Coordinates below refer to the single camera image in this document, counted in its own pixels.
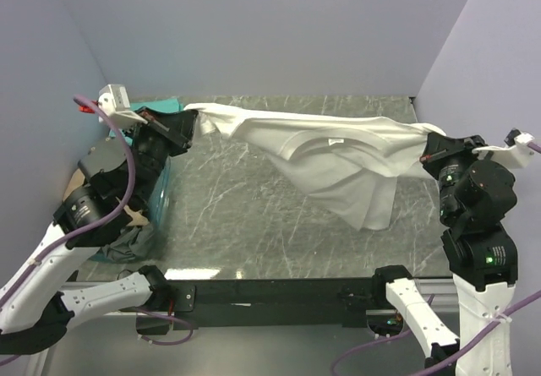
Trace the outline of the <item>beige t shirt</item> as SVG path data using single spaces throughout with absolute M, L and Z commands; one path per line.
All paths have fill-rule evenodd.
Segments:
M 85 179 L 84 173 L 77 168 L 68 181 L 64 190 L 62 201 L 77 206 L 84 203 L 84 198 L 92 201 L 96 197 L 96 192 L 91 188 Z M 145 227 L 150 224 L 150 220 L 141 210 L 132 210 L 128 205 L 123 207 L 123 212 L 128 216 L 127 227 Z

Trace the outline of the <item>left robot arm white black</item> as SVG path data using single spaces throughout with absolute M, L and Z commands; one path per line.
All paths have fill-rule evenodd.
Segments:
M 101 286 L 64 292 L 64 282 L 89 258 L 128 235 L 130 211 L 145 213 L 167 161 L 192 144 L 198 113 L 136 112 L 124 137 L 99 141 L 78 163 L 82 185 L 53 214 L 27 263 L 1 290 L 1 353 L 44 351 L 68 331 L 131 308 L 173 308 L 177 293 L 154 265 Z

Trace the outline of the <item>white printed t shirt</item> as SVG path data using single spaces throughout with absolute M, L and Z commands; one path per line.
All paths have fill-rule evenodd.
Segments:
M 388 117 L 333 117 L 192 103 L 195 132 L 218 133 L 262 150 L 301 193 L 351 227 L 379 231 L 391 222 L 399 177 L 425 179 L 419 158 L 430 123 Z

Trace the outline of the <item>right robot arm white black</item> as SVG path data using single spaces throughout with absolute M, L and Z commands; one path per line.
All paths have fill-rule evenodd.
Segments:
M 393 306 L 421 346 L 423 375 L 510 375 L 510 304 L 518 278 L 518 252 L 501 224 L 517 202 L 512 173 L 491 157 L 475 155 L 484 140 L 431 133 L 420 158 L 439 183 L 441 236 L 456 287 L 458 334 L 421 296 L 401 265 L 378 268 L 371 297 Z

